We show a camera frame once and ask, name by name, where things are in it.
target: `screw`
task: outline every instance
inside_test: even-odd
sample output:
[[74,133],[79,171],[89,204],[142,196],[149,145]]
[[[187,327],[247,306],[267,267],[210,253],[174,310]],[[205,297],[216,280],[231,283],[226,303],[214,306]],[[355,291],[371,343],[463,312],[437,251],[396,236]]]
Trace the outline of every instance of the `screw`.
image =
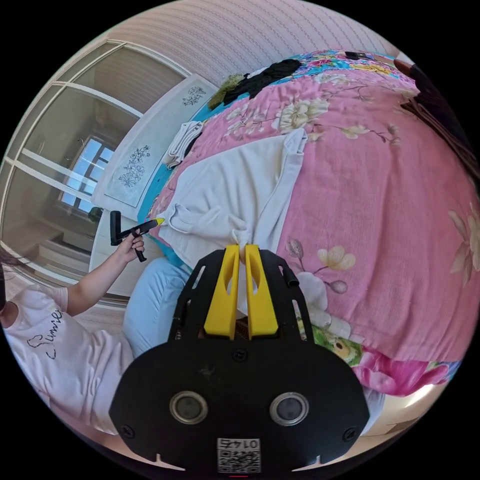
[[357,434],[357,431],[354,428],[349,428],[343,434],[343,441],[344,442],[351,442],[355,438],[356,434]]
[[237,348],[233,351],[232,357],[236,362],[244,362],[247,359],[248,354],[246,350],[243,350],[242,348]]
[[122,425],[121,432],[123,436],[127,437],[128,439],[132,439],[135,436],[135,432],[128,425]]

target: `pink floral bedspread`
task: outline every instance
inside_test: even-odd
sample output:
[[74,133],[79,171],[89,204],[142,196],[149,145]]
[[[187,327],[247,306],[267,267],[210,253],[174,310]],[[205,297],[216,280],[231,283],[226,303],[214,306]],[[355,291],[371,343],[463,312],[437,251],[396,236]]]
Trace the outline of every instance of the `pink floral bedspread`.
[[298,275],[317,343],[363,385],[403,396],[444,382],[469,346],[480,209],[455,154],[400,107],[417,93],[413,82],[371,65],[304,75],[234,102],[206,122],[150,214],[165,209],[190,165],[305,128],[276,253]]

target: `pink t-shirt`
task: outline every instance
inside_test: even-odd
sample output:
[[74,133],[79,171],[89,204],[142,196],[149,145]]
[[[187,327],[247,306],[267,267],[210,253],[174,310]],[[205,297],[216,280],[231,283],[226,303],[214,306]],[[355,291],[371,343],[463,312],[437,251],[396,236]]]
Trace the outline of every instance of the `pink t-shirt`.
[[25,376],[43,400],[109,434],[109,408],[133,361],[125,337],[89,332],[66,313],[68,290],[34,285],[12,300],[18,317],[5,336]]

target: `qr code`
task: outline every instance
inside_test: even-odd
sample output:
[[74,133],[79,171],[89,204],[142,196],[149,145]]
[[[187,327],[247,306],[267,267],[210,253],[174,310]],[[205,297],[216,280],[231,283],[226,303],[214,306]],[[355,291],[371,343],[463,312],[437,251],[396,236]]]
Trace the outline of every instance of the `qr code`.
[[255,474],[260,472],[259,450],[219,450],[218,472]]

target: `hair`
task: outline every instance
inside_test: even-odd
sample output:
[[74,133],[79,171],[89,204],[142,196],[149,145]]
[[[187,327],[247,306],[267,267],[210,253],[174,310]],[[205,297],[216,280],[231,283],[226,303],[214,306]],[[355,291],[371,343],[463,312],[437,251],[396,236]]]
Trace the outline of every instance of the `hair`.
[[0,282],[5,281],[5,272],[8,271],[6,267],[18,267],[22,264],[20,258],[11,255],[0,246]]
[[16,256],[8,253],[4,248],[0,246],[0,264],[2,264],[3,266],[8,265],[10,267],[17,267],[19,265],[22,265],[22,261]]

